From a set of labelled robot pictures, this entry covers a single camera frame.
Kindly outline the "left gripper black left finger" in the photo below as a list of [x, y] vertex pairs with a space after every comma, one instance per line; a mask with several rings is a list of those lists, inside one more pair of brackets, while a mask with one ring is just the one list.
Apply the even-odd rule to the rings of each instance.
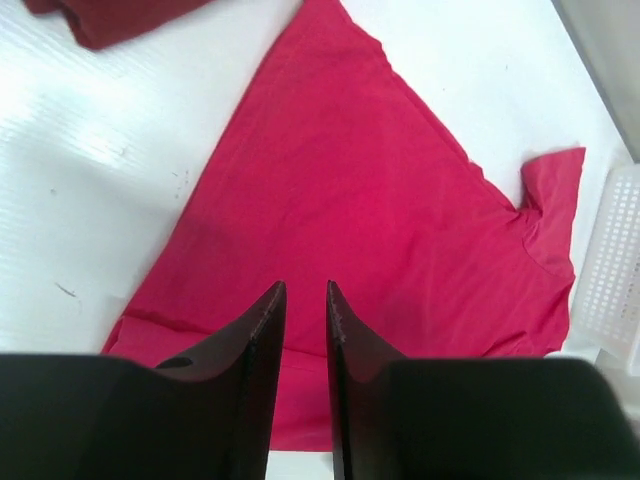
[[286, 288], [154, 368], [111, 356], [1, 358], [5, 479], [261, 479]]

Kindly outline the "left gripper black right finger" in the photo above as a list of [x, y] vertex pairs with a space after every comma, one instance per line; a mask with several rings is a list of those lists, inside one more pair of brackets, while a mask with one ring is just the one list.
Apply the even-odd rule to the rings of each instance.
[[635, 479], [639, 441], [582, 360], [415, 359], [326, 296], [338, 479]]

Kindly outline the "magenta t-shirt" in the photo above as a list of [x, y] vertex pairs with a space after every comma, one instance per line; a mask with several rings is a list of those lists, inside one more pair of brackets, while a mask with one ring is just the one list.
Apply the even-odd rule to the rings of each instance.
[[527, 162], [514, 206], [341, 3], [306, 1], [260, 64], [104, 352], [155, 366], [283, 281], [271, 446], [327, 451], [328, 282], [411, 357], [557, 351], [569, 328], [584, 155]]

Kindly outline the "dark red t-shirt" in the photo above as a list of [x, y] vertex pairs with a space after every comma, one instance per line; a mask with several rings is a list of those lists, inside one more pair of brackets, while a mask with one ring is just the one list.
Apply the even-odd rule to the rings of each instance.
[[209, 4], [208, 0], [31, 0], [34, 15], [60, 13], [76, 42], [103, 50], [149, 33]]

